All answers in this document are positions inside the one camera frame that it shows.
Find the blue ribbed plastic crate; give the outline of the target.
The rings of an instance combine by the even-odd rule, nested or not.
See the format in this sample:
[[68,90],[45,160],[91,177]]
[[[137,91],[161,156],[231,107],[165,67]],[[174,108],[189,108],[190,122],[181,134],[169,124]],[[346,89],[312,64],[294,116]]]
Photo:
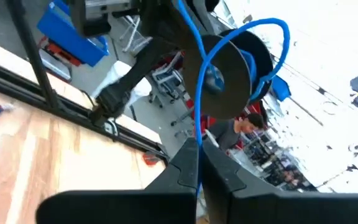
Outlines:
[[70,10],[62,0],[52,0],[37,24],[37,28],[52,42],[48,49],[60,54],[71,64],[95,66],[109,55],[109,46],[103,36],[85,38],[75,30]]

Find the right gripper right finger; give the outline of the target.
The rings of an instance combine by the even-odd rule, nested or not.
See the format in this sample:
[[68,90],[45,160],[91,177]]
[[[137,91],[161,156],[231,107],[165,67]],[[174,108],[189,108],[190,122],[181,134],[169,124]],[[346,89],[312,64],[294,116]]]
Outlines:
[[358,224],[358,194],[280,190],[210,142],[200,159],[210,224]]

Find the grey blue office chair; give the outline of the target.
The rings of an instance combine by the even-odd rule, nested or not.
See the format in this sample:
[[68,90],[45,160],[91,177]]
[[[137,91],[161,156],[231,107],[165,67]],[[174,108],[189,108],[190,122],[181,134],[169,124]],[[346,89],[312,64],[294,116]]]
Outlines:
[[183,77],[181,74],[183,53],[177,52],[175,56],[164,58],[166,62],[159,68],[156,68],[151,77],[157,85],[159,92],[163,95],[169,96],[170,103],[174,103],[176,100],[183,98],[186,93],[185,90],[181,90],[179,86],[183,85]]

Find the grey red toolbox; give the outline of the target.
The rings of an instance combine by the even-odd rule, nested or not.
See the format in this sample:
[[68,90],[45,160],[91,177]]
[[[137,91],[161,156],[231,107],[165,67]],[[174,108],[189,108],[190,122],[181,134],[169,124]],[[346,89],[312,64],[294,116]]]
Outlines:
[[43,36],[37,46],[39,47],[42,64],[48,73],[70,83],[72,81],[72,68],[82,65],[82,61],[61,48],[47,36]]

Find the white trash bin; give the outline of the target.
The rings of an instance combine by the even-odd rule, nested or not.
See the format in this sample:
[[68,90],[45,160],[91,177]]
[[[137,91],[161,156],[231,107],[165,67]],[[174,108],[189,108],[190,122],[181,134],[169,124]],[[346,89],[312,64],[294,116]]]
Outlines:
[[[110,70],[108,71],[106,77],[104,80],[98,85],[98,87],[92,92],[91,96],[93,98],[96,98],[101,90],[108,86],[109,84],[112,84],[116,81],[118,81],[120,78],[122,78],[132,67],[120,60],[116,61]],[[149,96],[150,92],[152,91],[152,85],[149,83],[149,81],[144,77],[141,79],[141,81],[132,89],[131,91],[131,97],[129,98],[129,101],[126,104],[126,107],[130,107],[133,103],[135,103],[137,100],[139,100],[142,97]]]

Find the blue plastic tote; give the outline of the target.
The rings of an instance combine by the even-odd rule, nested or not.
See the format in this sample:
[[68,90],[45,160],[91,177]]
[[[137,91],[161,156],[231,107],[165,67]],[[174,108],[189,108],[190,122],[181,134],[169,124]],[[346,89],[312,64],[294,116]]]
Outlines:
[[288,83],[278,75],[274,76],[272,79],[272,90],[276,99],[279,101],[284,101],[285,99],[291,97],[291,91]]

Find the person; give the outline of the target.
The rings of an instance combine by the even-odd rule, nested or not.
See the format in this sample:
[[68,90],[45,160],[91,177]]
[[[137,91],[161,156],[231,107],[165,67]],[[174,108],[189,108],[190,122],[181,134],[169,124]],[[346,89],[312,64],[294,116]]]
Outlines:
[[263,128],[263,117],[258,113],[250,113],[243,118],[218,120],[208,131],[214,136],[220,150],[225,151],[237,144],[241,133],[249,134]]

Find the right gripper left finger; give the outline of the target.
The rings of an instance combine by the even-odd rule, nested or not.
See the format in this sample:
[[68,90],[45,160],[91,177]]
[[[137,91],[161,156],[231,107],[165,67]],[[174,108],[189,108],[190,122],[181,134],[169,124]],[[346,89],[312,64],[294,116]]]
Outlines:
[[188,138],[143,190],[72,190],[45,199],[36,224],[195,224],[198,145]]

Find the black cord spool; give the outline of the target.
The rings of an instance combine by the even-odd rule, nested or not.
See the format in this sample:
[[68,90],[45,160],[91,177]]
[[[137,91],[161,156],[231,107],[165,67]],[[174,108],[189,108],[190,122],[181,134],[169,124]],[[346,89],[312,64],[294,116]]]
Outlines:
[[[209,34],[202,36],[205,51],[208,53],[214,45],[233,30],[222,32],[223,36]],[[239,50],[244,50],[253,56],[257,72],[255,81],[251,81],[250,65],[246,65],[246,61]],[[212,93],[203,88],[201,93],[201,112],[216,119],[230,119],[240,115],[249,103],[252,104],[261,100],[272,85],[272,81],[265,82],[256,99],[250,100],[251,93],[256,90],[258,80],[273,70],[273,63],[265,44],[259,37],[249,31],[245,31],[231,39],[214,56],[211,63],[223,73],[224,90],[220,93]],[[185,49],[182,75],[185,89],[194,102],[201,64],[200,52],[195,42],[193,42]]]

